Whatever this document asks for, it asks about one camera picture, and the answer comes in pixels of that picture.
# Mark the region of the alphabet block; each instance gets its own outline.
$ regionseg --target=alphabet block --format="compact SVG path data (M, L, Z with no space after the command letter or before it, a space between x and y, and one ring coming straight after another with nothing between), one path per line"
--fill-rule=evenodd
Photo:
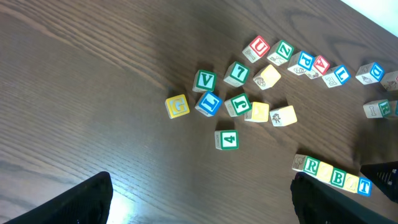
M379 82L384 75L384 69L376 62L363 65L358 69L355 78L363 85Z
M199 99L195 109L207 117L214 116L222 104L221 98L207 91Z
M184 94L166 99L165 105L170 119L189 114L189 107Z
M251 63L254 63L262 58L267 51L269 51L269 45L259 35L245 49L243 49L242 53Z
M363 105L367 118L385 118L392 114L388 100L376 100Z
M299 172L303 171L306 159L307 159L307 156L300 155L300 154L294 155L292 170L296 170Z
M239 87L246 83L250 73L250 69L239 62L234 62L226 71L224 82L231 86Z
M322 78L329 88L333 88L344 85L351 78L351 75L344 65L339 65L329 69Z
M224 104L231 117L241 116L251 110L251 104L245 93L226 100Z
M364 177L359 178L358 194L370 197L372 192L372 182Z
M269 112L272 124L275 127L287 126L297 122L293 106L285 106Z
M314 57L302 50L292 56L287 70L296 75L303 75L305 72L311 71L314 61Z
M260 87L260 89L266 90L273 87L280 78L281 75L274 66L268 65L253 77L253 81Z
M220 150L232 150L239 148L239 136L237 130L215 131L216 148Z
M346 180L346 174L347 173L345 171L342 171L341 169L337 169L336 167L333 168L330 184L342 189Z
M358 183L359 183L359 177L351 174L346 174L343 190L356 194L358 191Z
M398 71L387 73L380 83L387 91L398 90Z
M326 162L319 163L317 179L324 182L330 183L331 174L333 173L333 166L327 164Z
M330 64L326 59L324 59L321 55L315 57L315 62L312 65L311 71L305 72L305 74L311 78L319 78L322 75L326 74Z
M320 161L318 159L314 159L310 156L305 158L305 164L303 171L310 174L311 176L316 177L318 173Z
M245 121L267 122L269 113L269 105L266 103L253 102L251 110L244 114Z
M284 40L280 40L271 47L267 59L276 66L279 66L289 61L289 59L292 57L293 51L293 46Z
M398 101L390 101L391 114L386 116L387 119L398 119Z
M214 91L216 86L217 74L204 70L199 70L193 81L192 91L203 93L204 91Z

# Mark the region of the toy block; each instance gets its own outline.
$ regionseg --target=toy block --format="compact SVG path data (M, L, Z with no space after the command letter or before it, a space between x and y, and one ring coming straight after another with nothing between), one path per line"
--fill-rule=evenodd
M298 172L303 171L306 158L307 158L307 156L304 156L304 155L300 155L300 154L294 155L292 170L296 170Z
M385 74L380 83L387 91L398 90L398 71Z
M372 192L372 182L364 177L359 178L357 193L363 196L370 197Z
M262 58L267 51L269 51L269 45L259 35L245 49L243 49L242 53L251 63L254 63Z
M333 166L326 162L320 162L316 178L324 183L330 183Z
M269 112L272 124L275 127L287 126L297 122L293 106L285 106Z
M239 87L246 83L250 73L250 69L239 62L234 62L226 71L224 82L231 86Z
M216 79L216 73L199 70L195 75L192 91L195 91L197 93L214 91L214 87L216 86Z
M205 116L214 116L220 108L223 100L212 92L207 91L199 99L195 109L203 113Z
M244 114L245 121L251 122L267 122L269 113L269 105L266 103L253 102L251 110Z
M315 57L311 71L307 71L305 74L311 79L319 78L326 74L329 66L329 62L326 61L321 55L318 55Z
M343 188L344 182L346 180L346 172L341 169L333 168L333 172L331 174L330 184L334 187Z
M166 99L165 105L170 119L189 114L189 107L184 94Z
M388 100L376 100L363 105L367 118L385 118L392 114Z
M322 78L328 88L333 88L344 85L351 78L351 75L344 65L339 65L329 69Z
M237 130L215 131L216 149L232 150L239 148L239 136Z
M386 116L387 119L398 119L398 101L390 101L391 114Z
M343 190L356 194L358 191L358 183L359 183L359 177L351 174L346 174Z
M231 117L241 116L251 110L251 104L245 93L226 100L224 104Z
M363 65L358 69L355 78L363 85L379 82L384 75L384 69L376 62Z
M280 40L271 47L267 59L276 66L279 66L289 61L292 57L293 51L293 46L284 40Z
M314 61L314 57L302 50L292 56L287 70L296 75L303 75L305 72L311 71Z
M320 161L318 159L314 159L310 156L307 156L305 158L303 171L306 172L307 174L310 174L311 176L316 177L319 169L319 163Z
M273 87L280 78L281 75L274 66L268 65L253 77L253 81L260 87L260 89L266 90Z

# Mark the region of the wooden table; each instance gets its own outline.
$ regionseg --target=wooden table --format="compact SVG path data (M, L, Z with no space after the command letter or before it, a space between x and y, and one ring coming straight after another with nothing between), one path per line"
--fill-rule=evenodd
M362 107L394 96L355 78L328 89L287 64L261 91L251 77L269 62L241 53L257 35L352 76L373 61L398 70L398 39L337 0L0 0L0 222L106 170L109 223L298 223L297 151L355 175L360 164L398 159L397 123L366 119ZM222 81L235 60L252 70L242 88ZM246 92L272 109L293 105L298 123L245 122L224 106L206 118L193 109L198 69L218 74L222 99ZM181 93L191 113L171 120L164 101ZM214 130L231 128L239 150L216 150ZM379 189L342 193L398 221Z

